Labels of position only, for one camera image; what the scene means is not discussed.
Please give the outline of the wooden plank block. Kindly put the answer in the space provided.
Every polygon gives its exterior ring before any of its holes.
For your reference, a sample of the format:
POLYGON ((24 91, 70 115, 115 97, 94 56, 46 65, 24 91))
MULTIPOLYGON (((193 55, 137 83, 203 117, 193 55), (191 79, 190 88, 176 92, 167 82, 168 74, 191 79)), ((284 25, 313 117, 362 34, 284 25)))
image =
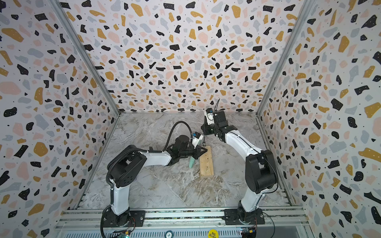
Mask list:
POLYGON ((214 176, 212 151, 210 146, 206 146, 207 152, 200 156, 200 176, 202 178, 211 178, 214 176))

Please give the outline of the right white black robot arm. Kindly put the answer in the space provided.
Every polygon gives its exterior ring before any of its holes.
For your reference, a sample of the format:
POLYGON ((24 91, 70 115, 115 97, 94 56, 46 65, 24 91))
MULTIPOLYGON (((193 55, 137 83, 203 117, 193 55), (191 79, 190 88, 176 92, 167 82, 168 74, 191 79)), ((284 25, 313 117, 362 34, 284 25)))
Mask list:
POLYGON ((239 208, 245 213, 257 210, 260 201, 279 188, 273 153, 249 142, 235 126, 228 123, 223 110, 206 109, 201 130, 205 135, 218 137, 244 159, 247 191, 239 203, 239 208))

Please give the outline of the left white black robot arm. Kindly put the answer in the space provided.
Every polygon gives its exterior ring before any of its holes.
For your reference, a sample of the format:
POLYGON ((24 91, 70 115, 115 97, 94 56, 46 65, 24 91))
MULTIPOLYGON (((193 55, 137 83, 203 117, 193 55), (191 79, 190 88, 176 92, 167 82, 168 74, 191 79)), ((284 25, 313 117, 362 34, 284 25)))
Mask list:
POLYGON ((162 151, 143 150, 128 146, 107 166, 106 182, 111 186, 111 210, 117 216, 129 208, 130 184, 140 171, 148 166, 172 166, 181 159, 197 160, 207 152, 200 146, 203 135, 198 132, 191 137, 181 135, 175 143, 162 151))

